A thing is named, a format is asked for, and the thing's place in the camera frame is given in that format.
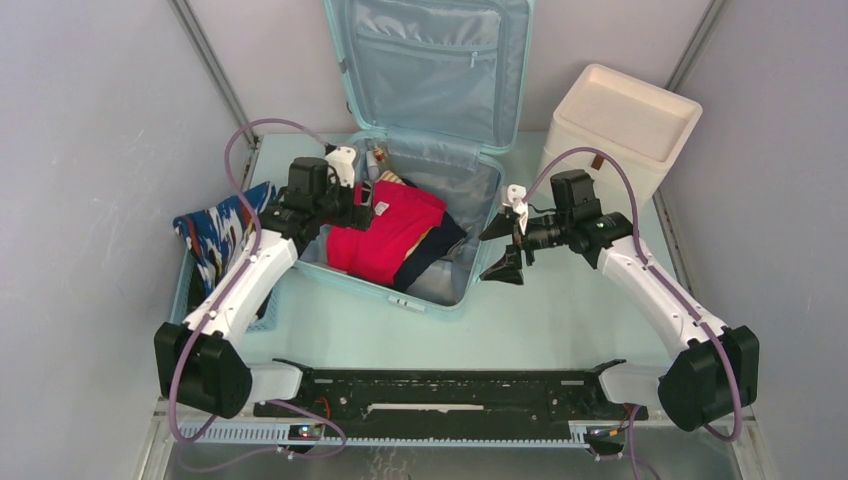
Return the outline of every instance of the open suitcase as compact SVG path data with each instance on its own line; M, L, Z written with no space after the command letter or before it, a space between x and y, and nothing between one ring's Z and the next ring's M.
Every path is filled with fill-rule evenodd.
M296 268L322 282L438 317L461 313L486 267L477 236L497 209L503 168L490 155L518 130L532 19L531 0L325 0L361 153L387 147L390 168L448 204L468 233L406 293L326 265L329 227Z

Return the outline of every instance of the light green tabletop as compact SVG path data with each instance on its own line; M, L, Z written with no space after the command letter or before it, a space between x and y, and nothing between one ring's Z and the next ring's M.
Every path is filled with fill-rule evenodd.
M327 135L343 142L347 135ZM544 133L520 133L499 157L506 183L529 186ZM305 135L266 135L253 183L285 185L296 156L323 156ZM642 235L669 271L671 260L653 208L641 217ZM490 265L505 240L489 251ZM483 282L471 287L462 317L440 320L360 297L289 270L277 328L245 336L245 361L282 357L312 367L369 369L568 369L624 358L645 365L671 360L648 321L613 283L566 247L543 250L525 268L523 287Z

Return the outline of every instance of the beige plastic container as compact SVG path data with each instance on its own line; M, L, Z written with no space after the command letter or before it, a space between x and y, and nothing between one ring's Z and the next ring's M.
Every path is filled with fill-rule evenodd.
M701 117L701 105L680 95L592 64L554 112L539 173L562 152L580 146L611 155L627 173L641 210L674 165ZM592 168L595 155L579 153L561 161L553 173L583 169L595 179L604 213L631 217L627 191L608 162ZM538 195L550 198L544 182Z

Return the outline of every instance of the clothing label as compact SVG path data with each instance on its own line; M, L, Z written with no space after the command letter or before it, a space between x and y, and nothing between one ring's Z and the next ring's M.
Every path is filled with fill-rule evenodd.
M386 210L388 210L388 209L389 209L389 204L388 204L388 203L386 203L386 202L380 202L380 203L378 203L378 204L377 204L377 206L376 206L376 207L374 207L374 213L376 213L376 214L377 214L377 216L379 217L380 215L382 215L383 213L385 213L385 212L386 212Z

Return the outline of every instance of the white wall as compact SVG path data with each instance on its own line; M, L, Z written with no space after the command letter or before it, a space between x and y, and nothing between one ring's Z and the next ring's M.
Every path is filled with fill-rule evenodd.
M755 413L787 480L848 470L848 2L814 3L733 2L664 184L700 299L760 338Z
M554 108L592 62L665 84L709 3L537 0L521 129L547 130ZM323 2L191 4L249 118L356 131Z
M164 0L3 2L0 65L0 478L129 478L234 125Z

